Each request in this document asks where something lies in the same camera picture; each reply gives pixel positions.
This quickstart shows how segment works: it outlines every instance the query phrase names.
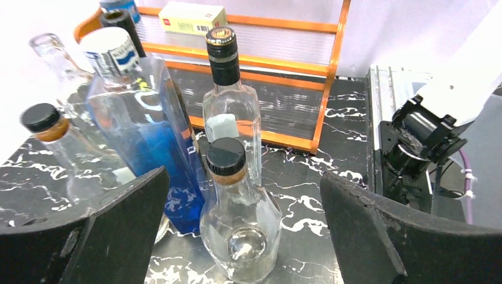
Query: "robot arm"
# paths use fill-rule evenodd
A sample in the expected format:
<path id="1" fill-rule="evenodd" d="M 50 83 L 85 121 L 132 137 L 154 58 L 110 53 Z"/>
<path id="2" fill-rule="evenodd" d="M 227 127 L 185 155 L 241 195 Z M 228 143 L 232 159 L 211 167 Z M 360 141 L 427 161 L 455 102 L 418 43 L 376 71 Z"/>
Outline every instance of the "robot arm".
<path id="1" fill-rule="evenodd" d="M 501 26 L 499 2 L 450 61 L 394 114 L 388 130 L 392 145 L 382 149 L 384 196 L 405 204 L 406 196 L 415 196 L 422 201 L 420 210 L 430 212 L 432 196 L 425 188 L 430 181 L 424 181 L 429 164 L 441 165 L 462 148 L 467 141 L 459 135 L 502 81 Z"/>
<path id="2" fill-rule="evenodd" d="M 502 3 L 493 7 L 450 61 L 417 94 L 422 107 L 454 127 L 472 122 L 502 82 Z"/>

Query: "table surface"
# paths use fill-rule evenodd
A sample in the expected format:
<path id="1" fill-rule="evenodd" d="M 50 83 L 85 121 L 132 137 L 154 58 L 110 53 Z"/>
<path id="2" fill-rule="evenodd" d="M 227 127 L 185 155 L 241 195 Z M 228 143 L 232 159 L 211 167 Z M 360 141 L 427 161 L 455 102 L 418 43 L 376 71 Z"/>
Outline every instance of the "table surface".
<path id="1" fill-rule="evenodd" d="M 316 156 L 262 147 L 263 186 L 283 212 L 277 264 L 264 283 L 343 283 L 318 183 L 325 170 L 366 186 L 367 109 L 364 80 L 336 80 Z M 204 132 L 197 134 L 204 152 Z M 29 138 L 0 169 L 0 225 L 15 225 L 70 206 L 65 170 Z M 145 284 L 232 283 L 218 271 L 200 237 L 174 228 L 153 250 Z"/>

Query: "bottle cap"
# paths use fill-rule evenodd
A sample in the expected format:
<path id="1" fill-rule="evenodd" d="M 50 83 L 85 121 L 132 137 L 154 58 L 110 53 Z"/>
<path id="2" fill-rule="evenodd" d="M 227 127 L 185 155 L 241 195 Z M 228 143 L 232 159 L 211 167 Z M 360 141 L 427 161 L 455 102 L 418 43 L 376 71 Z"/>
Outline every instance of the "bottle cap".
<path id="1" fill-rule="evenodd" d="M 61 114 L 51 104 L 37 104 L 25 110 L 21 115 L 21 124 L 32 133 L 40 133 L 56 125 Z"/>
<path id="2" fill-rule="evenodd" d="M 82 38 L 80 47 L 94 70 L 103 78 L 124 76 L 139 64 L 138 52 L 123 28 L 95 30 Z"/>
<path id="3" fill-rule="evenodd" d="M 246 164 L 244 146 L 239 140 L 230 137 L 214 140 L 205 156 L 209 170 L 219 176 L 235 175 Z"/>
<path id="4" fill-rule="evenodd" d="M 230 27 L 213 28 L 205 35 L 205 42 L 211 61 L 237 56 L 237 37 Z"/>

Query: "cable tie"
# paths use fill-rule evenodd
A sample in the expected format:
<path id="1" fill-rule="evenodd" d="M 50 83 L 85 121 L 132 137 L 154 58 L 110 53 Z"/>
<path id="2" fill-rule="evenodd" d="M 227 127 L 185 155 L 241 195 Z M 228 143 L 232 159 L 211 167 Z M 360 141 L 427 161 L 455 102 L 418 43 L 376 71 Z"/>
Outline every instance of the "cable tie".
<path id="1" fill-rule="evenodd" d="M 472 199 L 476 198 L 476 196 L 474 195 L 474 193 L 472 192 L 472 190 L 466 191 L 464 195 L 468 196 L 468 197 L 470 197 Z"/>
<path id="2" fill-rule="evenodd" d="M 470 180 L 478 180 L 477 177 L 475 177 L 473 174 L 472 174 L 472 170 L 471 169 L 465 169 L 465 170 L 461 170 L 460 171 L 461 173 L 465 174 L 465 178 L 466 179 L 470 179 Z"/>

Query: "liquor bottle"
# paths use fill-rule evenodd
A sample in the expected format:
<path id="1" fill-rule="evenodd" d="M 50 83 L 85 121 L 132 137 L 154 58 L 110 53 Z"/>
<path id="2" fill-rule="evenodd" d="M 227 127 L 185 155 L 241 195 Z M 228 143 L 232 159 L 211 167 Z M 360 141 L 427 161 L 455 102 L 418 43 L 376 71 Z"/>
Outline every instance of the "liquor bottle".
<path id="1" fill-rule="evenodd" d="M 101 6 L 103 12 L 126 9 L 131 14 L 131 18 L 135 23 L 141 19 L 140 12 L 134 0 L 99 0 L 99 6 Z"/>
<path id="2" fill-rule="evenodd" d="M 202 210 L 202 242 L 230 280 L 259 283 L 277 260 L 281 209 L 266 189 L 251 182 L 239 140 L 214 140 L 206 161 L 216 198 Z"/>
<path id="3" fill-rule="evenodd" d="M 106 189 L 136 178 L 117 155 L 103 155 L 96 150 L 51 104 L 30 107 L 20 120 L 66 169 L 67 193 L 73 203 L 101 195 Z"/>
<path id="4" fill-rule="evenodd" d="M 87 107 L 110 145 L 137 176 L 166 166 L 165 214 L 181 232 L 198 232 L 204 198 L 186 159 L 188 125 L 165 62 L 139 58 L 126 30 L 106 27 L 80 43 L 97 77 Z"/>
<path id="5" fill-rule="evenodd" d="M 222 137 L 238 139 L 246 147 L 249 175 L 262 184 L 260 105 L 255 89 L 240 82 L 237 38 L 229 27 L 206 35 L 214 89 L 204 95 L 202 115 L 209 143 Z"/>
<path id="6" fill-rule="evenodd" d="M 141 44 L 138 33 L 136 31 L 136 26 L 134 25 L 134 22 L 128 10 L 126 9 L 111 10 L 109 12 L 102 14 L 99 17 L 99 21 L 101 22 L 101 25 L 103 27 L 119 27 L 125 29 L 129 33 L 129 36 L 133 41 L 134 47 L 136 48 L 139 57 L 147 56 Z M 179 89 L 178 85 L 172 80 L 169 81 L 169 83 L 173 85 L 172 87 L 176 92 L 176 96 L 178 97 L 181 109 L 183 111 L 183 115 L 185 117 L 186 123 L 188 124 L 188 129 L 190 131 L 191 139 L 186 140 L 187 149 L 189 149 L 186 153 L 187 155 L 186 158 L 188 159 L 189 164 L 192 167 L 192 170 L 197 175 L 197 182 L 199 184 L 199 188 L 202 191 L 202 194 L 204 194 L 204 198 L 207 199 L 209 198 L 210 195 L 209 185 L 207 183 L 205 167 L 202 166 L 201 162 L 202 161 L 201 151 L 197 144 L 197 139 L 195 138 L 195 133 L 192 124 L 190 122 L 190 118 L 186 111 L 185 100 L 183 99 L 181 90 Z"/>
<path id="7" fill-rule="evenodd" d="M 93 74 L 80 69 L 66 52 L 65 46 L 55 34 L 44 33 L 33 37 L 31 48 L 56 74 L 59 82 L 58 104 L 70 116 L 74 124 L 98 149 L 114 154 L 98 127 L 85 108 L 85 100 Z"/>

